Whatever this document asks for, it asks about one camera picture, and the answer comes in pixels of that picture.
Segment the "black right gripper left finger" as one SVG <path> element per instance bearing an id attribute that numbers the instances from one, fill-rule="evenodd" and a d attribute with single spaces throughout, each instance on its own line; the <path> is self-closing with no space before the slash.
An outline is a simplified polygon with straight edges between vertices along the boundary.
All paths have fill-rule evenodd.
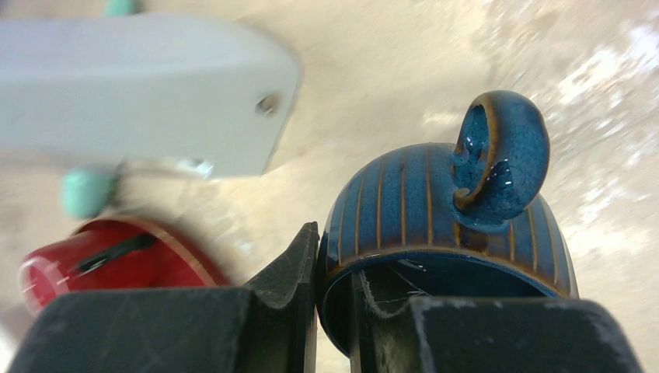
<path id="1" fill-rule="evenodd" d="M 238 287 L 83 291 L 47 306 L 11 372 L 313 372 L 316 222 Z"/>

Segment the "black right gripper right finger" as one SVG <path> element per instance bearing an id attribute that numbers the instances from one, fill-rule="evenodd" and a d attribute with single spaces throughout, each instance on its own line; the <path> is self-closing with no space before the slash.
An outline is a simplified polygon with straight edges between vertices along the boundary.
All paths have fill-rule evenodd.
<path id="1" fill-rule="evenodd" d="M 596 302 L 410 295 L 382 272 L 351 277 L 354 372 L 640 372 Z"/>

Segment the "blue striped mug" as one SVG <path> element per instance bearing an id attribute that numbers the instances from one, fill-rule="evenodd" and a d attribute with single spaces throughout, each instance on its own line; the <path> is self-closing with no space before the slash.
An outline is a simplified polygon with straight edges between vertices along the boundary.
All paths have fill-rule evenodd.
<path id="1" fill-rule="evenodd" d="M 550 143 L 540 109 L 496 90 L 469 105 L 453 144 L 385 153 L 340 191 L 320 241 L 316 304 L 347 354 L 349 285 L 374 268 L 408 296 L 577 298 L 574 266 L 540 190 Z"/>

